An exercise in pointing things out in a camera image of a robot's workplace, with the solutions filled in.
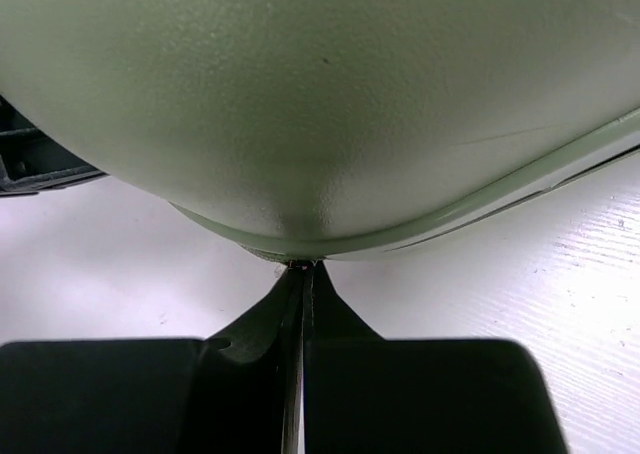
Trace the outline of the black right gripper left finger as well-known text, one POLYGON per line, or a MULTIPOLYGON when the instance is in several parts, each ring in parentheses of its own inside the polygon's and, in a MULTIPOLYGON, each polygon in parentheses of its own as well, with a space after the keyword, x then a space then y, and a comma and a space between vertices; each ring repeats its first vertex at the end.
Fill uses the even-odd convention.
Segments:
POLYGON ((1 349, 5 453, 294 453, 303 269, 206 339, 1 349))

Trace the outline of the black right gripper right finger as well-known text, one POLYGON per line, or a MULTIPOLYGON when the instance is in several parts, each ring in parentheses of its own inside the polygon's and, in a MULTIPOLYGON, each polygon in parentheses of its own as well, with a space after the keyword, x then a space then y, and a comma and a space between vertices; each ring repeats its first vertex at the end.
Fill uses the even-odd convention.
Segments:
POLYGON ((506 339, 388 340, 323 264, 303 291, 309 453, 564 453, 533 356, 506 339))

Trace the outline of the silver zipper pull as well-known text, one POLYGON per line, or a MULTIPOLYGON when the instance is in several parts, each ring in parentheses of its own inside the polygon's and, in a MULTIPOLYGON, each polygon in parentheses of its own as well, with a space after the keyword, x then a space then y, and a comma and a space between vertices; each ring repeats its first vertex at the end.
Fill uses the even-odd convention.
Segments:
POLYGON ((287 263, 287 268, 289 270, 300 270, 300 271, 306 271, 309 269, 314 269, 315 266, 318 264, 318 260, 290 260, 287 263))

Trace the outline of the green hard-shell suitcase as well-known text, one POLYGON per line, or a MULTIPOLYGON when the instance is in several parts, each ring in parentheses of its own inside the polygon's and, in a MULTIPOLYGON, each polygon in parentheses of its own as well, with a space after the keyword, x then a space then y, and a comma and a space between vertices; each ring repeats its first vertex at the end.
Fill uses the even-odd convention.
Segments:
POLYGON ((1 94, 250 251, 362 258, 639 143, 639 0, 1 0, 1 94))

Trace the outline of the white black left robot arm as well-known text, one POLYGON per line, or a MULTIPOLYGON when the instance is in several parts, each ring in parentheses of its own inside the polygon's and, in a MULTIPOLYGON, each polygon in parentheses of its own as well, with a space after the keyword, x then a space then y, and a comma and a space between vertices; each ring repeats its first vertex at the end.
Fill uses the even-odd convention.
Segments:
POLYGON ((31 196, 106 176, 48 137, 1 98, 1 197, 31 196))

